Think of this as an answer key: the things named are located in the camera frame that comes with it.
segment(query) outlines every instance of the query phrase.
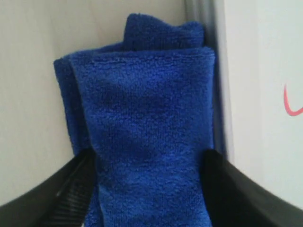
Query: red pen mark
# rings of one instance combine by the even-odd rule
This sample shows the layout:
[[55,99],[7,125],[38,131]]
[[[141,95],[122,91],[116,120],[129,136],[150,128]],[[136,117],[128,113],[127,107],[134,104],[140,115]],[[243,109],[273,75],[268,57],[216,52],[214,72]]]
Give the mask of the red pen mark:
[[297,111],[292,111],[290,109],[289,103],[288,103],[288,98],[287,98],[286,85],[284,86],[284,106],[285,106],[286,112],[292,117],[298,116],[303,113],[303,107]]

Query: blue towel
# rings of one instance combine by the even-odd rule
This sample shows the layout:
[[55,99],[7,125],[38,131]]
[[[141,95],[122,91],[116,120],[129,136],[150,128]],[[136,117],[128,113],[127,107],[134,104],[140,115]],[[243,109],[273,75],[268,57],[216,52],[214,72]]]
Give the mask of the blue towel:
[[121,43],[54,62],[74,153],[97,153],[86,227],[209,227],[214,52],[198,22],[131,14]]

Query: microfiber cloth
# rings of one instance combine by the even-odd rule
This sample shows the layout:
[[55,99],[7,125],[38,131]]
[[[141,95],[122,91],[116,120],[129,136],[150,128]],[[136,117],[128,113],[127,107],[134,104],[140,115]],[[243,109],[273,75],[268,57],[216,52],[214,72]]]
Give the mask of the microfiber cloth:
[[93,147],[86,227],[209,227],[198,157],[213,147],[214,52],[198,22],[131,14],[124,40],[54,62],[74,153]]

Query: white wall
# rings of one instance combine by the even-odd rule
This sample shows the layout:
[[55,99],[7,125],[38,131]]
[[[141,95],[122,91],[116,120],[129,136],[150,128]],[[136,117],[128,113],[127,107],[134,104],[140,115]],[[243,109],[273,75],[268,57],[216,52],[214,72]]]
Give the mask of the white wall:
[[0,205],[72,157],[53,61],[120,41],[133,12],[186,20],[181,0],[0,0]]
[[254,181],[303,208],[303,2],[215,2],[229,159]]

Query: textured black surface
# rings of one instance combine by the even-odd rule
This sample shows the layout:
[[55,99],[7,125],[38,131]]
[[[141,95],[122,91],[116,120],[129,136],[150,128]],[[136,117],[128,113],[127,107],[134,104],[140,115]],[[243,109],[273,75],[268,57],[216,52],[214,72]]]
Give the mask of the textured black surface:
[[213,227],[303,227],[303,211],[251,181],[215,150],[204,152],[202,190]]
[[45,182],[0,207],[2,227],[80,227],[95,179],[94,152],[82,151]]

